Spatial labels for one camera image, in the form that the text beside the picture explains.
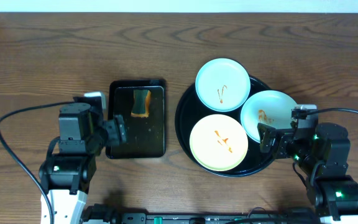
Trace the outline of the pale green plate with sauce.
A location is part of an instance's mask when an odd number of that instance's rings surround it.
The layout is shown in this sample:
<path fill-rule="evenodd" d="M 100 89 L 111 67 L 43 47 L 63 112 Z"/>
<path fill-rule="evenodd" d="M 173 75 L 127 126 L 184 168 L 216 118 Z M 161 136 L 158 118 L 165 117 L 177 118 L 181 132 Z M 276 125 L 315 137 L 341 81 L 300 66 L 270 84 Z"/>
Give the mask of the pale green plate with sauce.
<path fill-rule="evenodd" d="M 276 129 L 291 128 L 291 110 L 296 101 L 285 93 L 265 90 L 252 95 L 241 109 L 241 125 L 248 137 L 260 142 L 257 125 L 266 124 Z"/>

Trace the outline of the orange sponge with green pad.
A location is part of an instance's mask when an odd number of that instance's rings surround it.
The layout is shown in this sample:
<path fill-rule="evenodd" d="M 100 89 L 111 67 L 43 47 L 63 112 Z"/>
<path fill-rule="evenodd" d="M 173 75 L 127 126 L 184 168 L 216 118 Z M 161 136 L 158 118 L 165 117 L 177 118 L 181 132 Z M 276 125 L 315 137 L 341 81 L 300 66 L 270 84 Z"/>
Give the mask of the orange sponge with green pad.
<path fill-rule="evenodd" d="M 131 110 L 132 117 L 148 118 L 149 106 L 151 101 L 150 90 L 134 90 L 133 91 L 134 104 Z"/>

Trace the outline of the yellow plate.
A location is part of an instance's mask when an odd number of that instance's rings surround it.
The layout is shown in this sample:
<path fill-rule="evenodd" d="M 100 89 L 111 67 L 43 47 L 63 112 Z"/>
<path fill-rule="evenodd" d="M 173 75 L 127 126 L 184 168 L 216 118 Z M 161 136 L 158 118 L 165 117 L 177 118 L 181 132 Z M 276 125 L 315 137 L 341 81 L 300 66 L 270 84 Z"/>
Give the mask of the yellow plate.
<path fill-rule="evenodd" d="M 193 157 L 202 167 L 227 171 L 246 157 L 249 141 L 245 129 L 234 118 L 212 114 L 200 119 L 189 137 Z"/>

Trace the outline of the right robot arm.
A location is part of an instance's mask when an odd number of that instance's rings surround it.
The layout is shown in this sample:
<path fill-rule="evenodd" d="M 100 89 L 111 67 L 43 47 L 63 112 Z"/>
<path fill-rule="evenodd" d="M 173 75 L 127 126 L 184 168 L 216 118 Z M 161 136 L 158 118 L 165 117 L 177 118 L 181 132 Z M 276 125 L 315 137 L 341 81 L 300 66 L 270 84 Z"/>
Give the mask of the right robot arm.
<path fill-rule="evenodd" d="M 358 223 L 358 183 L 347 174 L 351 144 L 346 128 L 298 119 L 289 129 L 262 123 L 257 129 L 261 152 L 292 158 L 306 174 L 303 184 L 322 222 Z"/>

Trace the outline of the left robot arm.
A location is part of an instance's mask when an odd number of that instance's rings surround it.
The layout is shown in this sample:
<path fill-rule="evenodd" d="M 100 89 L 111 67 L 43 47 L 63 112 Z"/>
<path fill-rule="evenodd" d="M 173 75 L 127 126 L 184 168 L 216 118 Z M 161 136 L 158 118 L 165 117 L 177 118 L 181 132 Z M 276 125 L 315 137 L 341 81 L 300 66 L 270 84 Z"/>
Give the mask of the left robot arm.
<path fill-rule="evenodd" d="M 114 223 L 112 210 L 85 208 L 90 182 L 96 172 L 96 157 L 105 147 L 126 142 L 121 115 L 105 120 L 106 99 L 102 93 L 75 97 L 60 108 L 60 135 L 48 147 L 39 177 L 45 195 L 41 198 L 42 223 Z"/>

